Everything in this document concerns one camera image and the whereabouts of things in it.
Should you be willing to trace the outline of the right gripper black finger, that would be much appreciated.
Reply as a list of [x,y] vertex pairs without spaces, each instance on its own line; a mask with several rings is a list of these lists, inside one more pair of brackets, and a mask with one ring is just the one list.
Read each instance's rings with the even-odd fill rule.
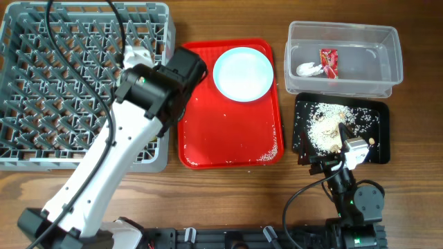
[[300,144],[299,144],[299,148],[298,148],[298,155],[300,158],[305,158],[305,157],[316,155],[316,151],[315,151],[314,147],[312,146],[312,144],[308,138],[308,135],[306,134],[305,131],[302,131],[300,133]]
[[340,134],[341,140],[355,138],[355,135],[342,122],[338,124],[338,132]]

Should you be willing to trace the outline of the food scraps and rice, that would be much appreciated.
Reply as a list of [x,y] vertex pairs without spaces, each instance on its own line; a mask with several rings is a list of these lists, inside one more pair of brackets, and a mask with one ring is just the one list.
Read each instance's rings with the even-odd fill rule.
[[379,124],[379,114],[363,107],[315,102],[308,110],[307,137],[321,156],[342,147],[339,123],[362,138],[373,132]]

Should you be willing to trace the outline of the white napkin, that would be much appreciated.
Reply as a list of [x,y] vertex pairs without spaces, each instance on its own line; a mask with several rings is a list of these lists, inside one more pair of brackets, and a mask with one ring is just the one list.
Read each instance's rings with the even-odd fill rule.
[[299,65],[296,68],[296,73],[300,77],[312,77],[323,73],[323,66],[321,64],[315,66],[314,62],[308,62]]

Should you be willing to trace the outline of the red snack wrapper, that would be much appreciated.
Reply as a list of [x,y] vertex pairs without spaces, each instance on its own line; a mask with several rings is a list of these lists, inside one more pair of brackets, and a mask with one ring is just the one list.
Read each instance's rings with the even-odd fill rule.
[[336,49],[320,49],[320,63],[327,78],[338,79],[338,51]]

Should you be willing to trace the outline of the light blue plate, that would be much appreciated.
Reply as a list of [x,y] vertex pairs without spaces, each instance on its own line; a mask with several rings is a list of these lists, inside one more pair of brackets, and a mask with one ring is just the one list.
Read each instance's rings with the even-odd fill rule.
[[215,62],[213,81],[217,90],[236,102],[252,102],[264,97],[273,84],[270,60],[249,47],[232,48]]

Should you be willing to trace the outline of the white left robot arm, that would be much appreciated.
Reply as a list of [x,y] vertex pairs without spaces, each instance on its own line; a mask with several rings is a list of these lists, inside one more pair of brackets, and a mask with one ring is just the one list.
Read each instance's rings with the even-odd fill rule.
[[42,209],[25,209],[17,222],[31,248],[142,248],[144,229],[103,217],[142,148],[182,117],[208,69],[180,47],[166,65],[137,60],[120,74],[108,121],[69,180]]

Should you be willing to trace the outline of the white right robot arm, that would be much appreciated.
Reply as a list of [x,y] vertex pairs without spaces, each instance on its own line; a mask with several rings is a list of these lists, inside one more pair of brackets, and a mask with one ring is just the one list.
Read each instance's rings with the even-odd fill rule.
[[352,170],[364,163],[369,144],[343,123],[338,125],[342,147],[325,156],[314,154],[307,133],[300,134],[298,163],[309,165],[311,175],[322,174],[321,183],[334,203],[338,217],[328,219],[319,234],[324,248],[382,248],[386,240],[377,229],[382,221],[385,192],[380,184],[357,181]]

